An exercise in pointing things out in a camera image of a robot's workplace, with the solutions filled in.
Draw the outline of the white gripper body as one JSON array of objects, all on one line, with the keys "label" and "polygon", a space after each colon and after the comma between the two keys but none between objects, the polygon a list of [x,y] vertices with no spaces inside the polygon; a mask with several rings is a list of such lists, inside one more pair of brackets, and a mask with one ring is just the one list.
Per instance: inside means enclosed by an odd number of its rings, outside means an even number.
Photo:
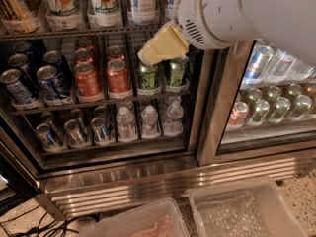
[{"label": "white gripper body", "polygon": [[184,37],[202,50],[224,49],[258,36],[242,15],[241,0],[181,0],[178,21]]}]

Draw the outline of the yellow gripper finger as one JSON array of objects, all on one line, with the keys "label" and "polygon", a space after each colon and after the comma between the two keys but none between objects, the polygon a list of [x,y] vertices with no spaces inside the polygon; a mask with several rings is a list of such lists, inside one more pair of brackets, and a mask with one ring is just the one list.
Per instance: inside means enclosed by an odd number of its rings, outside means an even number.
[{"label": "yellow gripper finger", "polygon": [[152,66],[187,54],[189,46],[179,25],[174,21],[169,21],[143,46],[137,56],[142,63]]}]

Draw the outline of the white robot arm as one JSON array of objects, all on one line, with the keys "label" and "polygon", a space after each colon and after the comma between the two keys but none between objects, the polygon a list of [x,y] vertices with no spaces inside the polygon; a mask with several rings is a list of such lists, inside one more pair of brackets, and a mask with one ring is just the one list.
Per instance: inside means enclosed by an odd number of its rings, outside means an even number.
[{"label": "white robot arm", "polygon": [[146,65],[198,49],[265,39],[316,64],[316,0],[181,0],[178,21],[163,25],[138,58]]}]

